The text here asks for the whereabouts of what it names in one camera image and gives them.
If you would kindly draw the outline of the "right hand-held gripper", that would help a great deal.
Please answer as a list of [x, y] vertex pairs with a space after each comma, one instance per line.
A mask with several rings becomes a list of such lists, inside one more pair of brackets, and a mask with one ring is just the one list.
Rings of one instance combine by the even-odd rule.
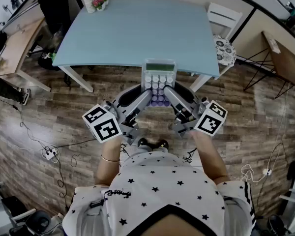
[[176, 114], [173, 130], [180, 137], [192, 130], [212, 137], [227, 118], [228, 111], [217, 102], [209, 101], [207, 98], [197, 102], [194, 93], [178, 82], [174, 87], [165, 86], [164, 94]]

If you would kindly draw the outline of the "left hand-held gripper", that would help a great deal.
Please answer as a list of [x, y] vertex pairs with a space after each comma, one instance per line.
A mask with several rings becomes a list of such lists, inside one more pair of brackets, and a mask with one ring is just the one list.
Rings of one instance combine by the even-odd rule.
[[136, 116], [152, 98], [152, 90], [141, 90], [141, 84], [122, 91], [113, 102], [103, 101], [82, 115], [83, 121], [98, 142], [122, 136], [132, 144], [139, 135]]

